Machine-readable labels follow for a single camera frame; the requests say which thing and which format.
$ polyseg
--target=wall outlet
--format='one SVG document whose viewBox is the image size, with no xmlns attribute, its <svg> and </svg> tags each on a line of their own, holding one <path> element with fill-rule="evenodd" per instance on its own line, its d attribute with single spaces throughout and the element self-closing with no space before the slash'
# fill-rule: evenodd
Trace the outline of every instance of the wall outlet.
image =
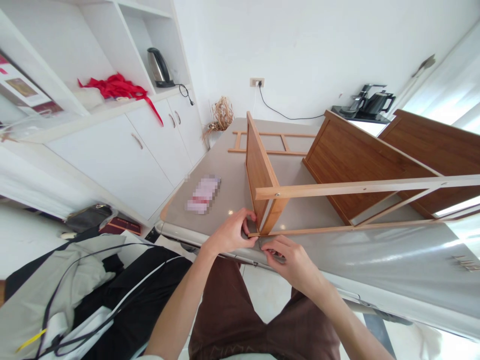
<svg viewBox="0 0 480 360">
<path fill-rule="evenodd" d="M 255 88 L 257 86 L 256 85 L 257 81 L 261 81 L 261 87 L 262 88 L 265 87 L 265 79 L 263 77 L 251 77 L 250 78 L 250 87 Z"/>
</svg>

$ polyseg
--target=kettle cord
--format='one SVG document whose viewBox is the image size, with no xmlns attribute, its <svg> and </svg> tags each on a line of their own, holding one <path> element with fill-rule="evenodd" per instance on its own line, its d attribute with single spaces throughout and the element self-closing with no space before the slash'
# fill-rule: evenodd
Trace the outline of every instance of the kettle cord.
<svg viewBox="0 0 480 360">
<path fill-rule="evenodd" d="M 290 118 L 290 117 L 287 117 L 285 115 L 283 115 L 281 112 L 278 112 L 277 110 L 271 108 L 270 106 L 267 105 L 267 103 L 265 102 L 264 100 L 264 96 L 262 94 L 262 81 L 259 81 L 258 82 L 258 88 L 260 89 L 260 96 L 261 96 L 261 100 L 263 101 L 263 103 L 265 104 L 265 106 L 267 108 L 269 108 L 270 110 L 273 110 L 274 112 L 276 112 L 277 114 L 280 114 L 282 115 L 284 118 L 288 119 L 288 120 L 308 120 L 308 119 L 316 119 L 316 118 L 321 118 L 322 116 L 325 116 L 324 114 L 322 115 L 318 115 L 318 116 L 313 116 L 313 117 L 296 117 L 296 118 Z"/>
<path fill-rule="evenodd" d="M 190 100 L 190 105 L 195 105 L 195 103 L 192 101 L 192 99 L 190 98 L 190 94 L 189 94 L 189 90 L 187 89 L 187 87 L 183 84 L 175 84 L 175 85 L 178 85 L 178 91 L 180 91 L 180 94 L 184 97 L 184 98 L 188 98 L 188 100 Z M 186 91 L 186 95 L 184 95 L 184 93 L 182 92 L 182 88 L 185 89 Z"/>
</svg>

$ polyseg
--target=electric kettle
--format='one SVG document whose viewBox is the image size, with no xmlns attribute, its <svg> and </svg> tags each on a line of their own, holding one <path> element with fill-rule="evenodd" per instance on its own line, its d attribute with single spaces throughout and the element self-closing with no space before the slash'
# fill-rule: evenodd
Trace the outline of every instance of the electric kettle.
<svg viewBox="0 0 480 360">
<path fill-rule="evenodd" d="M 146 51 L 148 52 L 148 62 L 151 72 L 153 73 L 153 78 L 155 79 L 156 87 L 171 88 L 175 86 L 167 63 L 160 51 L 155 47 L 149 47 Z"/>
<path fill-rule="evenodd" d="M 387 101 L 390 100 L 387 108 L 384 108 Z M 373 94 L 358 110 L 358 115 L 367 118 L 375 118 L 380 112 L 388 112 L 395 101 L 395 96 L 390 92 L 377 92 Z"/>
</svg>

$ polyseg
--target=person's arm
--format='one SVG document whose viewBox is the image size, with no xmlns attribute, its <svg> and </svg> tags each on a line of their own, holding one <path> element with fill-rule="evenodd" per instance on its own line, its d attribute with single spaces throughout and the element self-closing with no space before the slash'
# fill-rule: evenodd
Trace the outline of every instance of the person's arm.
<svg viewBox="0 0 480 360">
<path fill-rule="evenodd" d="M 195 313 L 215 258 L 241 248 L 252 248 L 258 237 L 244 239 L 248 234 L 247 216 L 255 221 L 253 211 L 241 209 L 231 215 L 201 246 L 193 265 L 185 274 L 161 312 L 150 336 L 145 355 L 165 360 L 178 359 L 189 336 Z"/>
<path fill-rule="evenodd" d="M 279 235 L 265 243 L 261 249 L 268 265 L 310 298 L 330 319 L 351 360 L 393 360 L 390 353 L 350 310 L 337 289 L 322 275 L 301 245 Z M 284 257 L 285 262 L 277 261 L 272 252 Z"/>
</svg>

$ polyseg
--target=red book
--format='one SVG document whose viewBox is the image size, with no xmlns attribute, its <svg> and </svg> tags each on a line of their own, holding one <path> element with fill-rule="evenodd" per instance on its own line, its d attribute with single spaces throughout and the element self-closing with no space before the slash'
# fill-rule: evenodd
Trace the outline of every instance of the red book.
<svg viewBox="0 0 480 360">
<path fill-rule="evenodd" d="M 123 233 L 125 230 L 128 230 L 136 235 L 141 235 L 142 227 L 134 222 L 119 217 L 114 217 L 104 227 L 102 227 L 99 232 L 100 234 L 118 235 Z"/>
</svg>

